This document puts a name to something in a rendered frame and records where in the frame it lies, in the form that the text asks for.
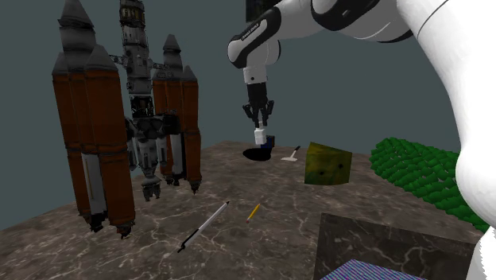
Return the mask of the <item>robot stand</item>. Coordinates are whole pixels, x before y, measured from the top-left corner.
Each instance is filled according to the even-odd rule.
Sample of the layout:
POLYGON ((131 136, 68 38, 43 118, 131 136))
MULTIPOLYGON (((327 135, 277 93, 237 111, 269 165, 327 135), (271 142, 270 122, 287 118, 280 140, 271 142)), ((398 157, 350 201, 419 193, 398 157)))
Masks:
POLYGON ((475 245, 322 213, 314 280, 351 259, 426 280, 465 280, 475 245))

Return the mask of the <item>small white bottle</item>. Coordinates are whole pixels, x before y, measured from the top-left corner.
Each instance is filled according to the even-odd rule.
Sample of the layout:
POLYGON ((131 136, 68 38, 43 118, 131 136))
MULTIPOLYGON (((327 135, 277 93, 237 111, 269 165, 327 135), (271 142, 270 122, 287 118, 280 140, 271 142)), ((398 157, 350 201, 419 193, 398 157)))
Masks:
POLYGON ((257 145, 266 144, 266 132, 262 121, 260 121, 258 126, 254 129, 254 139, 257 145))

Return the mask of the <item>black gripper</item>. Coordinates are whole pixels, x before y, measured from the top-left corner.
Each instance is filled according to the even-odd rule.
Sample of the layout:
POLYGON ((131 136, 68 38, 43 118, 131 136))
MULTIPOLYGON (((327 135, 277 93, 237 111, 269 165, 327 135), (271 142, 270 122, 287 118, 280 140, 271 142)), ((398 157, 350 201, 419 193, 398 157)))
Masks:
POLYGON ((259 128, 259 109, 262 114, 262 125, 267 126, 267 120, 273 112, 273 100, 268 100, 266 83, 247 84, 249 102, 242 106, 246 116, 259 128))

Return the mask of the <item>yellow pencil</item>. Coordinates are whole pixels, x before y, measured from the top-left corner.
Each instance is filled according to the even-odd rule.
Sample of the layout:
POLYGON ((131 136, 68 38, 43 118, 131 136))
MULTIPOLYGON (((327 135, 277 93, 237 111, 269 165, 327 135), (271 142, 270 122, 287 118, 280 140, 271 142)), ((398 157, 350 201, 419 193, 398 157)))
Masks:
POLYGON ((249 223, 250 223, 250 221, 253 219, 253 217, 254 217, 255 213, 257 212, 257 210, 258 210, 259 208, 260 208, 260 204, 257 204, 257 205, 254 207, 253 211, 252 211, 252 212, 249 214, 249 216, 246 218, 246 223, 247 223, 247 224, 249 224, 249 223))

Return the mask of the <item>orange and grey rocket model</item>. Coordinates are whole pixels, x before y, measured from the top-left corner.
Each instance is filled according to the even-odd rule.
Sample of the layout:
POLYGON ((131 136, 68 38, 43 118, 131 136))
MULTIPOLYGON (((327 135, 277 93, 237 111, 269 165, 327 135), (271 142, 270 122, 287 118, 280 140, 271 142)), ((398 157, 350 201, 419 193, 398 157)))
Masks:
POLYGON ((201 136, 198 80, 176 38, 156 63, 143 2, 119 0, 118 14, 123 53, 114 56, 97 43, 80 0, 65 0, 52 83, 79 214, 94 232, 108 222, 126 237, 135 220, 130 173, 142 171, 146 200, 162 183, 186 180, 197 191, 201 136))

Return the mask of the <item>blue purple striped block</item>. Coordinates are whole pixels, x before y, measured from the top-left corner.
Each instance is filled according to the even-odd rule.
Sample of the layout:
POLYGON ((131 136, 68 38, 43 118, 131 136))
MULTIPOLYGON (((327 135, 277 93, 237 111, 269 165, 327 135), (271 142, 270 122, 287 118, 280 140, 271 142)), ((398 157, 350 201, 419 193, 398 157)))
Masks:
POLYGON ((411 274, 351 259, 320 280, 426 280, 411 274))

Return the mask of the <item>green knobbly corn cob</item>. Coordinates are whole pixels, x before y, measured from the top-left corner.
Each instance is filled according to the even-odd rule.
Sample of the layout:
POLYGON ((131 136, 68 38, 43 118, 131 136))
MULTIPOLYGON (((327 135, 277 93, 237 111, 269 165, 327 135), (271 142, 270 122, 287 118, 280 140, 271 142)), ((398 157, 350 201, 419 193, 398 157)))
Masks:
POLYGON ((371 169, 382 179, 485 232, 489 224, 468 206, 455 179, 456 152, 405 139, 385 138, 371 151, 371 169))

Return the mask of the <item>yellow green cube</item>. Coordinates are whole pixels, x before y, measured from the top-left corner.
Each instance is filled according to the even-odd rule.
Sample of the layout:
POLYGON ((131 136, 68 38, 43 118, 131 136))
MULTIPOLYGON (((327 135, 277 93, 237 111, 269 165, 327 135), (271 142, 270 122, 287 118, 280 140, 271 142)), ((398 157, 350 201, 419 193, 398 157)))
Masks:
POLYGON ((342 185, 350 180, 352 152, 315 142, 308 146, 304 183, 307 185, 342 185))

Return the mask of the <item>white and black pen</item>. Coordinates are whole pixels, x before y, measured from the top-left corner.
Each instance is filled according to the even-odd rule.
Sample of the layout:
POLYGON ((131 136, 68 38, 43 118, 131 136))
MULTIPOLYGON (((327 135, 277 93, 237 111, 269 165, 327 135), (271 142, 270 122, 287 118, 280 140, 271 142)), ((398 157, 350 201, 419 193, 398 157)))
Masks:
POLYGON ((221 207, 219 207, 201 226, 199 226, 181 245, 177 250, 180 253, 186 247, 189 247, 190 244, 197 238, 205 228, 207 228, 229 205, 229 201, 226 201, 221 207))

